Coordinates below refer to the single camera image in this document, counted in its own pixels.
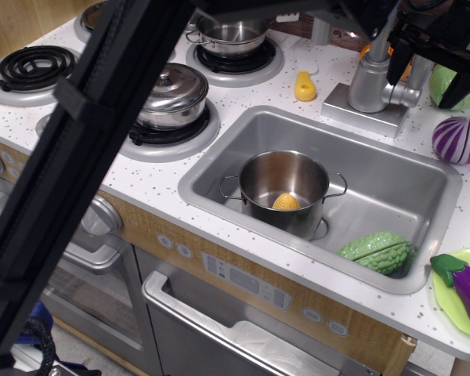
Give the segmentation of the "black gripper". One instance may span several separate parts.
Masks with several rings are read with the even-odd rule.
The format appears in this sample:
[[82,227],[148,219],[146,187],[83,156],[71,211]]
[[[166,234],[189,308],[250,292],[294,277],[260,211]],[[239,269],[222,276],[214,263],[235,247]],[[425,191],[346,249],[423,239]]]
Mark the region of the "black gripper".
[[[452,71],[470,71],[470,1],[453,1],[440,15],[401,11],[389,35],[393,48],[387,72],[396,85],[415,55]],[[451,110],[470,93],[470,73],[457,73],[439,104]]]

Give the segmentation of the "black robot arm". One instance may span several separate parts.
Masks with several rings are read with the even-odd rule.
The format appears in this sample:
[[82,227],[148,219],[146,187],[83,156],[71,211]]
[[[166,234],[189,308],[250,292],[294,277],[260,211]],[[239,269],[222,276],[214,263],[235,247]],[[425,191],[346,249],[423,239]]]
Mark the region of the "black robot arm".
[[[36,144],[11,201],[0,219],[0,281],[11,290],[0,297],[0,356],[19,333],[33,302],[59,261],[61,248],[100,187],[132,199],[154,182],[131,187],[118,155],[175,41],[195,12],[228,21],[307,10],[340,20],[357,34],[377,37],[395,2],[388,1],[112,1],[69,78],[55,88],[56,107]],[[361,281],[363,269],[332,254],[312,260],[254,228],[234,226],[215,234],[224,219],[201,215],[199,236],[298,285],[305,298],[332,300],[396,331],[470,361],[470,336],[430,312],[421,323],[417,308],[429,300],[426,286],[400,294]]]

